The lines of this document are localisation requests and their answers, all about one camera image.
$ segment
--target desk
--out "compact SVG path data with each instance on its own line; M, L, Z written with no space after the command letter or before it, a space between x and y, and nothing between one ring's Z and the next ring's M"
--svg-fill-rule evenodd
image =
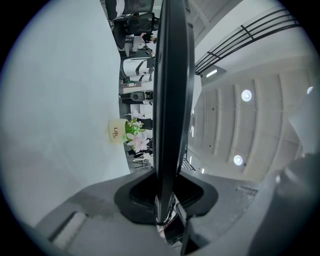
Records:
M120 56L96 0L50 1L25 28L1 81L3 188L35 226L83 188L130 173L107 127L119 118Z

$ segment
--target ceiling light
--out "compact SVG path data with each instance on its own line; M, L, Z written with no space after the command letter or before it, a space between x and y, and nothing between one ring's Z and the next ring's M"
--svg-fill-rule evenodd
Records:
M209 74L207 74L206 77L208 78L217 72L218 72L218 70L215 69L214 71L211 71Z
M306 90L306 94L311 93L311 91L312 91L313 88L314 88L313 86L310 86L310 87L308 88L308 90Z
M237 165L237 166L240 166L242 165L243 163L243 159L240 155L236 155L234 158L233 158L233 161L234 163Z
M251 100L251 97L252 97L252 94L251 94L251 91L249 90L244 90L242 93L241 93L241 98L245 101L245 102L248 102Z

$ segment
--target recessed light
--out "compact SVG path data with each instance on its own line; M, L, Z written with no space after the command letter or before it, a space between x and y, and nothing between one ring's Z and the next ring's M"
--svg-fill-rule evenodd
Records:
M218 72L218 70L215 69L214 71L211 71L209 74L207 74L206 77L208 78L217 72Z
M245 101L245 102L248 102L251 100L251 97L252 97L252 94L251 94L251 91L249 90L244 90L242 93L241 93L241 98Z
M311 91L312 91L313 88L314 88L313 86L310 86L310 87L308 88L308 90L306 90L306 94L311 93Z
M240 166L240 165L242 165L242 163L243 163L243 159L242 159L242 157L241 157L240 155L236 155L236 156L234 156L234 158L233 158L233 162L234 162L237 166Z

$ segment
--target flower pot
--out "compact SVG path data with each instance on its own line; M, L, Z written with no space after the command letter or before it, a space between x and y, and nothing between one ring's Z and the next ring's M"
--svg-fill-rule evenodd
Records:
M126 135L127 119L111 119L109 121L109 136L113 143L124 143L128 141Z

